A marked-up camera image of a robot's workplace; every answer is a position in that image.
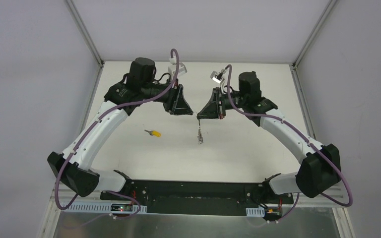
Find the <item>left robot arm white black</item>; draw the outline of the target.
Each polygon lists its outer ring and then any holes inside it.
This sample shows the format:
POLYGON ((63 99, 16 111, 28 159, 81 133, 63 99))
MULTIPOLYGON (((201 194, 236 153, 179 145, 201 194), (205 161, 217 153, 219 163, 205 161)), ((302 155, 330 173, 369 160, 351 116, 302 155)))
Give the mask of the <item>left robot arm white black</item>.
POLYGON ((184 99, 184 87, 177 78, 186 71, 183 63, 172 58, 169 79, 160 83, 155 79, 155 62, 136 58, 121 82, 109 88, 87 128, 62 152, 48 156, 55 177, 81 197, 96 190, 109 190, 118 200, 127 200, 131 186, 126 184, 126 176, 116 171, 95 170, 92 163, 114 130, 144 103, 159 102, 170 115, 191 116, 193 110, 184 99))

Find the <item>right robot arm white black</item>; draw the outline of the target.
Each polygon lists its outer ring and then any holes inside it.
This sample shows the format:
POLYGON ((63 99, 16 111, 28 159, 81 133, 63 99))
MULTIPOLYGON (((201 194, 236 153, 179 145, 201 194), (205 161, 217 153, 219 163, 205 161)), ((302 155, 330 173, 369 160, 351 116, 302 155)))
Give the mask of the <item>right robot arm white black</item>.
POLYGON ((260 80, 254 71, 239 75, 239 89, 226 88, 225 70, 214 71, 211 79, 219 83, 214 87, 208 103, 197 113, 197 119, 223 119, 227 110, 241 109, 256 126, 271 133, 297 159, 298 171, 277 174, 267 178, 262 198, 274 203, 285 193, 302 193, 314 198, 340 182, 335 169, 340 168, 339 150, 295 132, 278 106, 262 96, 260 80))

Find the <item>silver keyring with clips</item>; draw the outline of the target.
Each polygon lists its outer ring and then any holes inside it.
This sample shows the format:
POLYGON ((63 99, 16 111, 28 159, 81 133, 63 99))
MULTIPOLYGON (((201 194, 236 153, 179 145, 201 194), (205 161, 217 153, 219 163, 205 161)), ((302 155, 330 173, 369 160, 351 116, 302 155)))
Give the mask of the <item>silver keyring with clips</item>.
POLYGON ((198 122, 198 131, 197 131, 197 144, 201 145, 204 142, 203 135, 202 135, 202 129, 201 129, 201 122, 200 122, 200 115, 197 113, 196 115, 197 122, 198 122))

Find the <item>aluminium frame post right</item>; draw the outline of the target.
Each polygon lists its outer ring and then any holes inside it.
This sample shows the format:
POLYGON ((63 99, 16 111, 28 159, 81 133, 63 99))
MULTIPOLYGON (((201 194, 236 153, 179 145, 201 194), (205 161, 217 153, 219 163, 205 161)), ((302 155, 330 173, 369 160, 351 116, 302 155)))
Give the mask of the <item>aluminium frame post right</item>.
POLYGON ((331 16, 334 8, 338 5, 339 0, 329 0, 322 11, 319 19, 317 20, 316 24, 314 25, 312 31, 310 32, 308 38, 306 39, 305 43, 303 44, 300 52, 298 53, 295 61, 293 62, 292 66, 296 70, 300 63, 302 62, 303 58, 305 57, 306 53, 308 52, 311 45, 314 43, 316 37, 319 35, 322 27, 328 20, 328 18, 331 16))

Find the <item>aluminium frame post left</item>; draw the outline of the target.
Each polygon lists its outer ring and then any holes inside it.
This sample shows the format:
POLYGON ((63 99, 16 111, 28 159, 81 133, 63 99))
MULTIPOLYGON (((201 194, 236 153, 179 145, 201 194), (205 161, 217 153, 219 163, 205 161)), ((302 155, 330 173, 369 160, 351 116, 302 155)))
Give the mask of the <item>aluminium frame post left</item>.
POLYGON ((73 0, 65 0, 64 2, 66 4, 72 18, 73 18, 74 23, 77 26, 77 29, 79 30, 80 34, 82 35, 88 49, 90 50, 93 58, 95 59, 97 64, 102 68, 103 64, 104 64, 104 60, 100 56, 98 49, 97 49, 94 41, 92 40, 92 37, 91 37, 91 35, 90 35, 86 25, 85 25, 80 13, 79 13, 74 1, 73 0))

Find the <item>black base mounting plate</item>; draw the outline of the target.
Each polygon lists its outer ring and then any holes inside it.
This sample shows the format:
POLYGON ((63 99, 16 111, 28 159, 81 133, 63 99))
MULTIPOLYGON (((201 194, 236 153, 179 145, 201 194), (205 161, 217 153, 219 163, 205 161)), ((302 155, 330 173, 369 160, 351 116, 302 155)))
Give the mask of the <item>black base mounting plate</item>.
POLYGON ((293 195, 276 195, 262 183, 127 180, 119 192, 146 206, 147 213, 244 216, 260 205, 292 205, 293 195))

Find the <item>aluminium frame post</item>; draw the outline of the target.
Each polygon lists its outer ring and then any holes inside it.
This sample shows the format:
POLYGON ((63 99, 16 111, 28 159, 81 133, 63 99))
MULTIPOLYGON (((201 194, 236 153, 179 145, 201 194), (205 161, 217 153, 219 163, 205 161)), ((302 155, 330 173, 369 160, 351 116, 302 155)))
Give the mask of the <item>aluminium frame post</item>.
POLYGON ((79 30, 80 34, 82 35, 88 49, 90 50, 93 58, 95 59, 97 64, 102 68, 103 64, 104 64, 104 60, 100 56, 98 49, 97 49, 94 41, 92 40, 92 37, 91 37, 91 35, 90 35, 86 25, 85 25, 80 13, 79 13, 74 1, 73 0, 65 0, 64 2, 66 4, 72 18, 73 18, 74 23, 77 26, 77 29, 79 30))
POLYGON ((316 37, 319 35, 322 27, 328 20, 328 18, 331 16, 334 8, 338 5, 339 0, 329 0, 322 11, 319 19, 317 20, 316 24, 314 25, 312 31, 310 32, 308 38, 306 39, 305 43, 303 44, 300 52, 298 53, 295 61, 293 62, 292 66, 296 70, 300 63, 302 62, 303 58, 305 57, 306 53, 308 52, 311 45, 314 43, 316 37))

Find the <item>yellow tagged key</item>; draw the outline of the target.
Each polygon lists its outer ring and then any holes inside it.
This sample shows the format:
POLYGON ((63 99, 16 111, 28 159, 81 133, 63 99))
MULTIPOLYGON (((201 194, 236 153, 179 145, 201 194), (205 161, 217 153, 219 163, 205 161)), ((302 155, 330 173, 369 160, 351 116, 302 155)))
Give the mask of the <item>yellow tagged key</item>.
POLYGON ((145 132, 151 136, 161 137, 161 133, 155 130, 145 130, 145 132))

